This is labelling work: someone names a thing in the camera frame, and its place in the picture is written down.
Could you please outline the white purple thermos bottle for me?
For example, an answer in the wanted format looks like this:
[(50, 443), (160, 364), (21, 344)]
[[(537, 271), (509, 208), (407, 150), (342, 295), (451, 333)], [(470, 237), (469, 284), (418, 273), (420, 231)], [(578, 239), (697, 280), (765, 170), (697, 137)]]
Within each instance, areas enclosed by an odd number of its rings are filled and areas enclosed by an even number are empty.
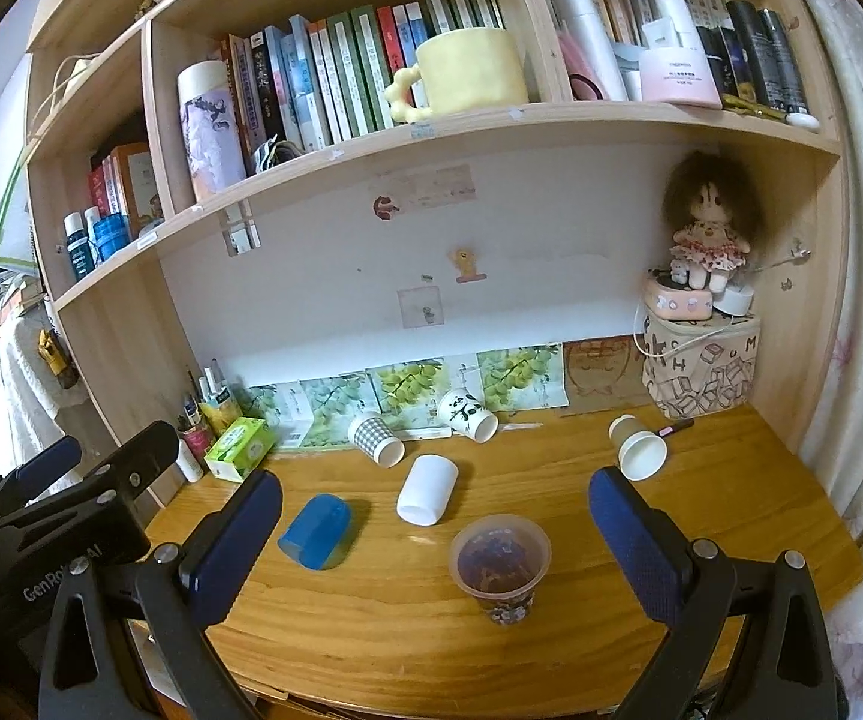
[(221, 60), (189, 65), (176, 85), (192, 192), (203, 203), (248, 176), (226, 65)]

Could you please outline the white plastic cup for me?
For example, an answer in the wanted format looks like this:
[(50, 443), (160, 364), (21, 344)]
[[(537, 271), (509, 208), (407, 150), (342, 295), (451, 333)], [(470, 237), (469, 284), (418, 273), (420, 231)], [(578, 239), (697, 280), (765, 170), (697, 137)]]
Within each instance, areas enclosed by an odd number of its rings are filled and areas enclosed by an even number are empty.
[(433, 527), (443, 518), (458, 477), (459, 468), (449, 458), (420, 455), (402, 484), (395, 512), (410, 525)]

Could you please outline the letter print fabric bag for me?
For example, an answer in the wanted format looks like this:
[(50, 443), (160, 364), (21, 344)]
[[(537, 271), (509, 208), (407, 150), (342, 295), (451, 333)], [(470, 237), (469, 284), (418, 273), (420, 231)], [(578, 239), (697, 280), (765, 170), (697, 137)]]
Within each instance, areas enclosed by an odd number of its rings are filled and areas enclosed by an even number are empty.
[(762, 321), (714, 314), (701, 322), (646, 314), (636, 337), (643, 385), (669, 419), (714, 415), (744, 405), (755, 379)]

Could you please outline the wooden bookshelf desk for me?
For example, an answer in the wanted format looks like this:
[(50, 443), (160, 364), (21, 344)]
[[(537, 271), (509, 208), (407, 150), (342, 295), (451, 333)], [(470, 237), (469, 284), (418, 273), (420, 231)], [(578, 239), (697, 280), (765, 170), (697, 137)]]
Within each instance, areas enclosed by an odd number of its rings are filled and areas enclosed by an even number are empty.
[[(799, 458), (840, 309), (841, 111), (804, 0), (748, 1), (784, 16), (817, 132), (728, 110), (581, 103), (547, 0), (496, 0), (529, 103), (365, 133), (199, 203), (179, 122), (184, 68), (221, 60), (231, 76), (244, 37), (311, 23), (332, 70), (363, 75), (383, 38), (361, 32), (361, 16), (417, 0), (41, 0), (31, 102), (65, 57), (90, 67), (34, 130), (34, 242), (107, 431), (122, 442), (176, 416), (208, 366), (282, 383), (315, 442), (270, 457), (287, 511), (321, 491), (355, 507), (340, 566), (306, 571), (267, 548), (210, 629), (243, 688), (408, 718), (564, 717), (625, 697), (662, 631), (587, 511), (589, 478), (615, 454), (607, 413), (563, 411), (563, 348), (633, 330), (644, 275), (666, 255), (667, 176), (698, 148), (748, 167), (763, 254), (794, 239), (815, 254), (790, 293), (776, 275), (755, 278), (750, 397), (675, 436), (644, 496), (733, 556), (801, 551), (823, 606), (859, 585), (858, 545)], [(65, 250), (72, 211), (95, 255), (82, 281)], [(100, 262), (93, 224), (112, 213), (130, 244)], [(360, 411), (433, 413), (454, 387), (500, 400), (503, 427), (485, 444), (440, 429), (410, 444), (461, 470), (434, 527), (397, 517), (405, 465), (319, 444)], [(552, 543), (530, 613), (511, 626), (449, 570), (457, 533), (498, 514), (529, 518)]]

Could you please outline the brown cartoon paper sheet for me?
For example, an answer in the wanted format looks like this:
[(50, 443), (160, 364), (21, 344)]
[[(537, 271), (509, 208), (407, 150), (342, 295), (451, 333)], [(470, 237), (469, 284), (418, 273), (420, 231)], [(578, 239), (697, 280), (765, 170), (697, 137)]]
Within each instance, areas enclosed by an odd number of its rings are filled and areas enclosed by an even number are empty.
[(566, 415), (648, 405), (644, 358), (630, 337), (568, 341), (563, 348)]

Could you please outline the white spray bottle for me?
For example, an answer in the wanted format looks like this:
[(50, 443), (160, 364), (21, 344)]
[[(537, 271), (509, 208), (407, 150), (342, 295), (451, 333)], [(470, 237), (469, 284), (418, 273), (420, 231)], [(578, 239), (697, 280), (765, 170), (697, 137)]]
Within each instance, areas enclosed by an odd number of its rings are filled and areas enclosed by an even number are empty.
[(178, 455), (176, 455), (176, 465), (178, 465), (181, 475), (184, 476), (187, 483), (194, 484), (203, 478), (203, 468), (200, 461), (194, 457), (192, 450), (184, 440), (178, 440)]

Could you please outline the clear printed plastic cup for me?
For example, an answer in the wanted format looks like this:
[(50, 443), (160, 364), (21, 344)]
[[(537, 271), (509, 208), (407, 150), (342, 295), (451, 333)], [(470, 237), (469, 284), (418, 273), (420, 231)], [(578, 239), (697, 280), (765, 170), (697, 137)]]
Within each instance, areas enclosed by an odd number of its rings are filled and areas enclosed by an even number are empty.
[(530, 613), (550, 564), (547, 533), (520, 515), (479, 518), (462, 528), (449, 548), (449, 570), (457, 587), (500, 626), (518, 624)]

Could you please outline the panda print paper cup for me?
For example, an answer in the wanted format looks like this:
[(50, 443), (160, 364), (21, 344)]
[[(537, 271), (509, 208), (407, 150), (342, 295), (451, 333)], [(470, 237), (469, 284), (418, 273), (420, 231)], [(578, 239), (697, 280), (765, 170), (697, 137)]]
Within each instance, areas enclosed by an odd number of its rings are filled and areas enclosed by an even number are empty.
[(438, 418), (453, 433), (485, 444), (498, 432), (498, 418), (467, 388), (452, 388), (438, 403)]

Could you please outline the white tall tube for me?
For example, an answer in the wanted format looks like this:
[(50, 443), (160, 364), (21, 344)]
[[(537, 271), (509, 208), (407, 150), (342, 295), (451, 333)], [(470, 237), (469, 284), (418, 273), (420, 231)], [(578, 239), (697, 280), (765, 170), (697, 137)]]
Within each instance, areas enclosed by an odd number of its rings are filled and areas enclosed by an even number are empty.
[(581, 57), (579, 75), (607, 101), (628, 101), (612, 39), (594, 0), (553, 0), (564, 32)]

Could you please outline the yellow packet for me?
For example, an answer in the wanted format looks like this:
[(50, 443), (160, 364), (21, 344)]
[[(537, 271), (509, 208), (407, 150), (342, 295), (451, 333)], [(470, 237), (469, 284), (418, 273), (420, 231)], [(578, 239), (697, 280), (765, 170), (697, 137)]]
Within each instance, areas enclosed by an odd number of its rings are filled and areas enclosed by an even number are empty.
[(199, 403), (199, 410), (216, 437), (223, 436), (242, 416), (241, 406), (228, 387), (221, 388), (216, 395), (204, 398)]

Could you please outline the brown haired plush doll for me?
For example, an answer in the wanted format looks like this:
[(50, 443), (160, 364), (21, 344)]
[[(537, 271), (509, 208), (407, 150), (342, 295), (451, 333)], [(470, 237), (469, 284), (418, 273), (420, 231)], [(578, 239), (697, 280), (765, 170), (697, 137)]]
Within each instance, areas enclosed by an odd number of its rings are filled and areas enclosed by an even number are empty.
[(748, 169), (705, 151), (692, 151), (675, 166), (662, 216), (672, 229), (672, 281), (715, 298), (747, 265), (763, 229), (762, 200)]

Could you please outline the black pen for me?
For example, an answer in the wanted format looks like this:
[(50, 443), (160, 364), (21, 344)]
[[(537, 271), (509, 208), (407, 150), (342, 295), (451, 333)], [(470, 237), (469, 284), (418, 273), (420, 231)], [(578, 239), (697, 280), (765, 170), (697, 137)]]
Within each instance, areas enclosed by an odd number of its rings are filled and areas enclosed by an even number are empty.
[(675, 422), (672, 422), (672, 424), (667, 424), (667, 426), (660, 427), (660, 429), (657, 429), (657, 431), (655, 431), (655, 433), (659, 437), (662, 437), (662, 439), (665, 439), (666, 437), (669, 437), (672, 434), (682, 433), (682, 431), (685, 431), (685, 429), (688, 429), (688, 427), (693, 427), (693, 426), (694, 426), (694, 419), (680, 419), (680, 421), (675, 421)]

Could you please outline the grey checked paper cup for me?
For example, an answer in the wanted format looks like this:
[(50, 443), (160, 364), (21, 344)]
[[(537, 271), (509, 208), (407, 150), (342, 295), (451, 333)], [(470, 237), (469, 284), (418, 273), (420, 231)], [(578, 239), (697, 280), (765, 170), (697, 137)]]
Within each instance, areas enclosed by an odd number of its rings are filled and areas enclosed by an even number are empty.
[(378, 413), (361, 413), (348, 426), (348, 440), (381, 468), (392, 468), (405, 457), (404, 443)]

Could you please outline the brown sleeve paper cup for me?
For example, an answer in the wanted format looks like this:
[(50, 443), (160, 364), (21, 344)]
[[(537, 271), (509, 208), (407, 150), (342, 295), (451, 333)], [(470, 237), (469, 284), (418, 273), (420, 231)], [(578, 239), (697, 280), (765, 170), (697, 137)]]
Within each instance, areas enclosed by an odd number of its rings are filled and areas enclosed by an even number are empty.
[(610, 422), (607, 436), (617, 450), (620, 472), (633, 483), (654, 476), (666, 465), (669, 456), (666, 441), (636, 416), (617, 416)]

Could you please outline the blue plastic cup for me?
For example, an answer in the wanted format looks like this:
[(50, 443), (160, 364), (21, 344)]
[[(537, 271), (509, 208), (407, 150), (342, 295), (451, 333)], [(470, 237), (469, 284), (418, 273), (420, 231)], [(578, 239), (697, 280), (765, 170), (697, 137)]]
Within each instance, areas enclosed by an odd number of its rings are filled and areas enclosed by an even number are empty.
[(351, 522), (350, 505), (333, 494), (312, 496), (276, 544), (291, 561), (310, 571), (326, 569)]

